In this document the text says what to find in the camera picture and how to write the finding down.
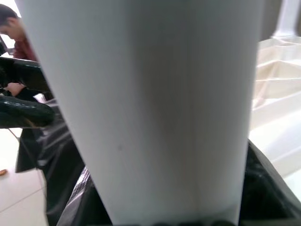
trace tiled floor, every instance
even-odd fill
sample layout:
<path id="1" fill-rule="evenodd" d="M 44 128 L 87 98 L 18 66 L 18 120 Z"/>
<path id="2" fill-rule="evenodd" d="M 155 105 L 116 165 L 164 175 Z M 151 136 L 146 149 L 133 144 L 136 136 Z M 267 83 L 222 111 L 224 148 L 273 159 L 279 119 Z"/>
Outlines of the tiled floor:
<path id="1" fill-rule="evenodd" d="M 20 129 L 13 132 L 17 136 L 21 134 Z M 8 169 L 8 174 L 0 177 L 0 225 L 47 226 L 40 172 L 15 173 L 19 144 L 9 130 L 0 129 L 0 145 L 0 170 Z"/>

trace red shirt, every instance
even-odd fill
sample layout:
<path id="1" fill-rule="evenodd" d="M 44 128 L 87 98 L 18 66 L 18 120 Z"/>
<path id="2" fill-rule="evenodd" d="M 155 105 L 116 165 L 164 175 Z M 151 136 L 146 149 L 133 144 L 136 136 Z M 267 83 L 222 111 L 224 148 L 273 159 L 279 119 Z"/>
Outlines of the red shirt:
<path id="1" fill-rule="evenodd" d="M 38 61 L 27 39 L 15 42 L 14 58 Z"/>

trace man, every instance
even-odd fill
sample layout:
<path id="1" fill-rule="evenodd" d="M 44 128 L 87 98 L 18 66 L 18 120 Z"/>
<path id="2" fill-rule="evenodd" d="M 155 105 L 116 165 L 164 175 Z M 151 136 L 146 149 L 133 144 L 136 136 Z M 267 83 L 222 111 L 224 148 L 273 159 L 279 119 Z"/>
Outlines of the man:
<path id="1" fill-rule="evenodd" d="M 15 40 L 14 58 L 37 61 L 37 58 L 26 38 L 22 21 L 15 11 L 3 4 L 0 4 L 0 33 Z M 32 93 L 28 93 L 28 90 L 23 84 L 9 83 L 6 90 L 10 91 L 14 97 L 22 95 L 25 97 L 22 99 L 31 100 L 31 98 L 33 98 Z M 0 177 L 6 173 L 6 169 L 0 170 Z"/>

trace white column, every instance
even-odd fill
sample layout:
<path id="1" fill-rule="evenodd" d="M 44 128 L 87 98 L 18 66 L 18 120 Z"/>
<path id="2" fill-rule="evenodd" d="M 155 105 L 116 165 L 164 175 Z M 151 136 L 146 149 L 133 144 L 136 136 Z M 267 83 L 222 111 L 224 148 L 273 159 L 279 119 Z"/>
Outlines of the white column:
<path id="1" fill-rule="evenodd" d="M 287 39 L 296 37 L 296 26 L 299 21 L 301 0 L 282 0 L 276 31 L 272 35 L 274 39 Z"/>
<path id="2" fill-rule="evenodd" d="M 237 223 L 261 0 L 17 4 L 113 224 Z"/>

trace dark hair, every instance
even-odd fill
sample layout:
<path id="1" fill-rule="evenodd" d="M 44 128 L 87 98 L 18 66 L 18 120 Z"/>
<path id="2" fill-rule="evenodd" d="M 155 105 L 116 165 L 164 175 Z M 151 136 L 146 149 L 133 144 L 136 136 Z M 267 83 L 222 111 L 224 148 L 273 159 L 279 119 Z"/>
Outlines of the dark hair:
<path id="1" fill-rule="evenodd" d="M 6 24 L 9 17 L 18 18 L 18 15 L 10 7 L 0 4 L 0 26 Z"/>

